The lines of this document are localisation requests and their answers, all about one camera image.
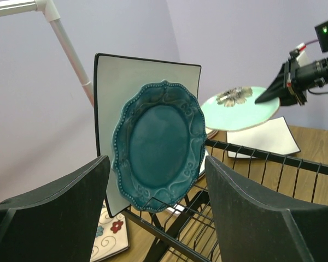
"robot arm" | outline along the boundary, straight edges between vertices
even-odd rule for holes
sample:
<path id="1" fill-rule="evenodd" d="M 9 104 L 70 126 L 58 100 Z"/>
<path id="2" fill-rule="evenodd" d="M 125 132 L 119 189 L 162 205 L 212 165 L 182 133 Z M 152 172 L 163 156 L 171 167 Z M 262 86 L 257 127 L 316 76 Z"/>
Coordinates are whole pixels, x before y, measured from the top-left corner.
<path id="1" fill-rule="evenodd" d="M 328 21 L 316 26 L 315 30 L 322 52 L 328 52 Z M 255 104 L 279 97 L 281 106 L 304 105 L 307 90 L 328 84 L 328 58 L 300 67 L 297 58 L 301 51 L 297 48 L 290 52 L 275 80 L 256 99 Z"/>

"stack of plates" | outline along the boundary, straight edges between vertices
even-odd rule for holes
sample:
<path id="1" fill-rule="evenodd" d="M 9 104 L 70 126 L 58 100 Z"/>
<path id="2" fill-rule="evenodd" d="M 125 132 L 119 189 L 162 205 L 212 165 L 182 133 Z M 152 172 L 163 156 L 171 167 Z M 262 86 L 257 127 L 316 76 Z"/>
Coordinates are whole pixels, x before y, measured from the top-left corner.
<path id="1" fill-rule="evenodd" d="M 207 139 L 211 139 L 214 136 L 216 136 L 216 134 L 218 133 L 218 130 L 213 130 L 210 128 L 206 128 L 206 133 L 207 133 Z"/>

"silver flower decoration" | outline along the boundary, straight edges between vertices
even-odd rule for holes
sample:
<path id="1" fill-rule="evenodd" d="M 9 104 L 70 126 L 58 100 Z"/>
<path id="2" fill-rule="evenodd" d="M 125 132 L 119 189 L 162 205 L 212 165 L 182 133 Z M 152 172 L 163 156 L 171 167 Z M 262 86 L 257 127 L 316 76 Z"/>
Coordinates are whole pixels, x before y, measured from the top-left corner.
<path id="1" fill-rule="evenodd" d="M 253 95 L 251 87 L 236 87 L 216 96 L 219 105 L 224 104 L 226 107 L 232 107 L 236 104 L 244 104 L 248 97 Z"/>

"teal plate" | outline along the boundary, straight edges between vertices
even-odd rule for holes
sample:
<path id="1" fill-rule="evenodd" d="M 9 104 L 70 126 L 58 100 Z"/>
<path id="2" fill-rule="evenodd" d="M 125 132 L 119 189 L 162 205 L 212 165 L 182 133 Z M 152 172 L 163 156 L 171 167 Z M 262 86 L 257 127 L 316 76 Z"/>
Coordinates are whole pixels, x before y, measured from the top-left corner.
<path id="1" fill-rule="evenodd" d="M 204 114 L 183 85 L 144 85 L 124 105 L 113 133 L 119 192 L 140 211 L 174 206 L 198 178 L 205 140 Z"/>
<path id="2" fill-rule="evenodd" d="M 266 89 L 237 87 L 209 98 L 202 110 L 206 127 L 223 131 L 238 131 L 258 126 L 269 120 L 279 109 L 279 99 L 255 104 Z"/>

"mint green plate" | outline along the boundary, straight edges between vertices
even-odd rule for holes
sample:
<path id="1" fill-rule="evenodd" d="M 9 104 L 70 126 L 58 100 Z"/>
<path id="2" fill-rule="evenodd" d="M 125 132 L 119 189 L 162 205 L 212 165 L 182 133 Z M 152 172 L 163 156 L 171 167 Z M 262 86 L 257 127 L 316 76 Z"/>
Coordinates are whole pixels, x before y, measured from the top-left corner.
<path id="1" fill-rule="evenodd" d="M 237 87 L 209 98 L 202 106 L 206 127 L 238 131 L 257 126 L 269 120 L 280 107 L 276 98 L 255 104 L 255 99 L 266 89 L 263 87 Z"/>

